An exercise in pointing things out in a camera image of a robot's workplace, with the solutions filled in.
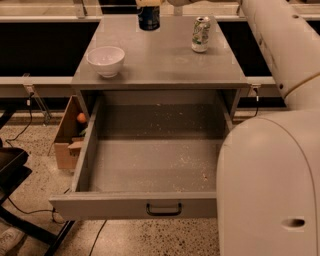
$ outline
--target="white bowl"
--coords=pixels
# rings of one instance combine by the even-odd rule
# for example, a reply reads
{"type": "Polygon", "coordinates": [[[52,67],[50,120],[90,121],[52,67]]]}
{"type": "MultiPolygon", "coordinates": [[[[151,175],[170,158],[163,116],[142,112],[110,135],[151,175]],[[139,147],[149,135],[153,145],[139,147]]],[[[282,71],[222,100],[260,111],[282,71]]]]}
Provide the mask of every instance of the white bowl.
{"type": "Polygon", "coordinates": [[[114,77],[123,66],[125,53],[114,46],[103,46],[88,53],[87,61],[103,77],[114,77]]]}

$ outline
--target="orange ball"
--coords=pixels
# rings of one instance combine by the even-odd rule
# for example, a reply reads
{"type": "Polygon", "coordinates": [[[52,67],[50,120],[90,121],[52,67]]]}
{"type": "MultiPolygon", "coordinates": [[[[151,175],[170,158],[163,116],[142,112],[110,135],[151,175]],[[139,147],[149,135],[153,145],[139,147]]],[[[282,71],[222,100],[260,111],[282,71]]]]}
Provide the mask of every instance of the orange ball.
{"type": "Polygon", "coordinates": [[[86,119],[86,116],[84,115],[84,113],[81,112],[81,113],[78,114],[77,121],[80,124],[85,124],[87,122],[87,119],[86,119]]]}

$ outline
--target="drawer front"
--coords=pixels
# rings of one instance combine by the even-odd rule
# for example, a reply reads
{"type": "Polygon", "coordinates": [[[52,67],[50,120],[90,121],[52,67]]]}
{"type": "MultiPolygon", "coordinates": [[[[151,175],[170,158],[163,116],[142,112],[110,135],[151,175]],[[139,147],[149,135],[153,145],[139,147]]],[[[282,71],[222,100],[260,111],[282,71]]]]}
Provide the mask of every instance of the drawer front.
{"type": "Polygon", "coordinates": [[[215,192],[149,195],[76,192],[52,196],[50,202],[66,220],[217,217],[215,192]]]}

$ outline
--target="open drawer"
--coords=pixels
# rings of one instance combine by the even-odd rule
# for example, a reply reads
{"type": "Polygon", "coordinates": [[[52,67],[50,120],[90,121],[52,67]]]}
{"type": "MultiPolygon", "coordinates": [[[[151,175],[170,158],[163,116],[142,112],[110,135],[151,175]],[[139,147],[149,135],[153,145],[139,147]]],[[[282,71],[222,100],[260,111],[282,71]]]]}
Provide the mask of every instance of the open drawer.
{"type": "Polygon", "coordinates": [[[50,202],[67,220],[215,217],[226,116],[215,90],[102,91],[71,190],[50,202]]]}

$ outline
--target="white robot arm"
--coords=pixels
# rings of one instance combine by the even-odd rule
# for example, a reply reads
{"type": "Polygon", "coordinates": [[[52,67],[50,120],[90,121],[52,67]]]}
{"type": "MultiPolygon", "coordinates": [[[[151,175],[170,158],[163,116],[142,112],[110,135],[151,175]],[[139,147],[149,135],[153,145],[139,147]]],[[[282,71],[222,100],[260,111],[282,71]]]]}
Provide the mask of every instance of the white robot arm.
{"type": "Polygon", "coordinates": [[[320,255],[320,38],[286,0],[243,0],[290,111],[225,140],[217,174],[221,256],[320,255]]]}

